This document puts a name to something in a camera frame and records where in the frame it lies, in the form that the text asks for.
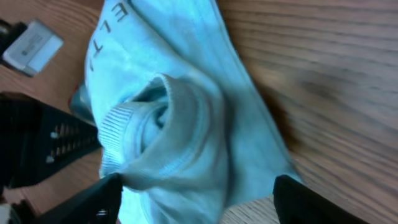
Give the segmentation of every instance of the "wood grain surface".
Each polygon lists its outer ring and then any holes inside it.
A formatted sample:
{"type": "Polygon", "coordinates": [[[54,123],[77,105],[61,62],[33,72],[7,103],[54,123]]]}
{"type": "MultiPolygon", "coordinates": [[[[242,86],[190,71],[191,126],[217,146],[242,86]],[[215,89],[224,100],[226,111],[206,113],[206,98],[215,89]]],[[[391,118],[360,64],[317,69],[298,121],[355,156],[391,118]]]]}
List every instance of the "wood grain surface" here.
{"type": "MultiPolygon", "coordinates": [[[[0,0],[11,22],[38,17],[65,46],[39,76],[0,67],[0,91],[67,111],[100,0],[0,0]]],[[[219,1],[239,56],[307,185],[369,223],[398,222],[398,1],[219,1]]],[[[8,191],[43,213],[98,179],[101,152],[35,187],[8,191]]],[[[271,199],[230,209],[223,223],[278,223],[271,199]]]]}

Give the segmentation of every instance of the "black plastic object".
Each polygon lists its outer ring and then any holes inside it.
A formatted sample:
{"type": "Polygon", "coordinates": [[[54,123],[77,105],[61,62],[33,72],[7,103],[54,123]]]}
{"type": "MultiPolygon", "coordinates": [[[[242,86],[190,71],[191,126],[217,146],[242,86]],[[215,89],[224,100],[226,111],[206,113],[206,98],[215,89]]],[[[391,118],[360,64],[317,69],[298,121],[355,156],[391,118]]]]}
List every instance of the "black plastic object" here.
{"type": "Polygon", "coordinates": [[[367,224],[287,175],[276,178],[274,205],[280,224],[367,224]]]}
{"type": "Polygon", "coordinates": [[[94,186],[32,220],[31,224],[115,224],[121,203],[122,182],[111,174],[94,186]]]}
{"type": "Polygon", "coordinates": [[[0,93],[0,186],[35,185],[101,147],[96,127],[20,93],[0,93]]]}

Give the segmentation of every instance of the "ribbed cuff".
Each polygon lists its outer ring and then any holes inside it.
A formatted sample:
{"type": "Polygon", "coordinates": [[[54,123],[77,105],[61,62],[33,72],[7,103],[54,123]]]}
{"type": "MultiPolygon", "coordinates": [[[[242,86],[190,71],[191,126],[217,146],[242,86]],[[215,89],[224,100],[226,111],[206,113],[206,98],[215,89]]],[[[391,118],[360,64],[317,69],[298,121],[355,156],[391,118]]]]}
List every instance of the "ribbed cuff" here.
{"type": "Polygon", "coordinates": [[[104,147],[99,175],[104,177],[116,172],[125,158],[123,156],[123,137],[129,121],[142,106],[141,103],[117,105],[105,117],[98,130],[98,139],[104,147]]]}

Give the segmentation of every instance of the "light blue sweatshirt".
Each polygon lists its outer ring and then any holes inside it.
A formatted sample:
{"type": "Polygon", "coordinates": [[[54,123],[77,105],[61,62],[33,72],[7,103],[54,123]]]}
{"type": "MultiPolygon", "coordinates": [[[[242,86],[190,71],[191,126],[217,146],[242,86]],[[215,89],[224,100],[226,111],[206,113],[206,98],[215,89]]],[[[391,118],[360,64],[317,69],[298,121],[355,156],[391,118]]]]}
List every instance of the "light blue sweatshirt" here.
{"type": "Polygon", "coordinates": [[[85,81],[124,224],[218,223],[299,179],[213,0],[106,1],[85,81]]]}

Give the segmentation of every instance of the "fabric fold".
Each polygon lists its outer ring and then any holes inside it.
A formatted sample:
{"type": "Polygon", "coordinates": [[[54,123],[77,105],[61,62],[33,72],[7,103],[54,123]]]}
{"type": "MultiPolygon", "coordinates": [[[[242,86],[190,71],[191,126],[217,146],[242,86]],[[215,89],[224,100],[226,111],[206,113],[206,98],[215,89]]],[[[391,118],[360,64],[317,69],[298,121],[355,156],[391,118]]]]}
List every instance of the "fabric fold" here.
{"type": "Polygon", "coordinates": [[[300,180],[214,0],[105,1],[85,71],[123,224],[218,223],[300,180]]]}

